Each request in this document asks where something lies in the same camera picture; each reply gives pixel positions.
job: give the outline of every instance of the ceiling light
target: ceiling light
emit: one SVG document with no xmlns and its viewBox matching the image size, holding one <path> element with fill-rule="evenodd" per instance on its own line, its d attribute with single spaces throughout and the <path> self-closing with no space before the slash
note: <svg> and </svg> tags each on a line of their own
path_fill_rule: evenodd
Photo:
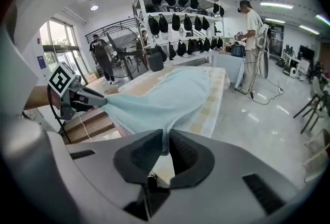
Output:
<svg viewBox="0 0 330 224">
<path fill-rule="evenodd" d="M 98 6 L 97 5 L 93 5 L 92 7 L 91 7 L 91 10 L 92 11 L 95 11 L 95 10 L 97 10 L 98 9 Z"/>
<path fill-rule="evenodd" d="M 285 23 L 285 21 L 277 20 L 277 19 L 271 19 L 271 18 L 266 18 L 265 20 L 266 21 L 271 21 L 271 22 L 276 22 L 276 23 L 281 23 L 281 24 Z"/>
<path fill-rule="evenodd" d="M 319 32 L 317 32 L 317 31 L 315 31 L 315 30 L 313 30 L 313 29 L 311 29 L 311 28 L 309 28 L 309 27 L 307 27 L 307 26 L 304 26 L 304 25 L 301 25 L 301 26 L 299 26 L 300 28 L 303 28 L 303 29 L 305 29 L 305 30 L 307 30 L 307 31 L 310 31 L 310 32 L 312 32 L 312 33 L 315 33 L 316 35 L 319 35 L 320 33 Z"/>
<path fill-rule="evenodd" d="M 330 26 L 330 22 L 323 16 L 318 14 L 318 15 L 316 15 L 316 18 L 320 19 L 321 21 L 325 22 L 328 26 Z"/>
<path fill-rule="evenodd" d="M 260 5 L 263 6 L 273 6 L 273 7 L 280 7 L 280 8 L 286 8 L 286 9 L 292 9 L 292 5 L 287 5 L 287 4 L 277 4 L 277 3 L 260 3 Z"/>
</svg>

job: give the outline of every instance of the tiled floor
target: tiled floor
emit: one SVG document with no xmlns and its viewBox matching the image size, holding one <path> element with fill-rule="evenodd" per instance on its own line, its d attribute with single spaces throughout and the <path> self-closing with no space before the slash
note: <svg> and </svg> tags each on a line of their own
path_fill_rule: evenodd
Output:
<svg viewBox="0 0 330 224">
<path fill-rule="evenodd" d="M 293 119 L 293 116 L 310 100 L 310 85 L 282 73 L 282 68 L 270 61 L 268 80 L 284 90 L 284 94 L 267 105 L 253 102 L 250 95 L 233 89 L 224 92 L 213 139 L 240 146 L 282 173 L 295 186 L 302 188 L 306 169 L 302 162 L 311 156 L 304 143 L 311 133 L 300 135 L 309 115 Z M 261 76 L 257 76 L 253 87 L 254 100 L 267 103 L 278 95 L 278 88 Z M 329 119 L 320 119 L 313 133 L 329 130 Z M 97 141 L 119 137 L 115 129 L 96 136 Z M 173 170 L 166 167 L 166 175 Z"/>
</svg>

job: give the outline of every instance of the staircase railing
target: staircase railing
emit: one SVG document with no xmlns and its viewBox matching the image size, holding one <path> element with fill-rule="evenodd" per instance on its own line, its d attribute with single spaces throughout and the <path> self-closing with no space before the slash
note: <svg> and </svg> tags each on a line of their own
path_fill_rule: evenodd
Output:
<svg viewBox="0 0 330 224">
<path fill-rule="evenodd" d="M 93 35 L 98 35 L 101 38 L 101 37 L 106 37 L 107 33 L 110 35 L 112 33 L 125 30 L 125 28 L 134 28 L 134 27 L 136 27 L 135 19 L 134 18 L 126 19 L 113 24 L 109 24 L 93 32 L 90 32 L 89 34 L 85 35 L 85 37 L 87 39 L 87 42 L 91 43 L 93 41 Z"/>
</svg>

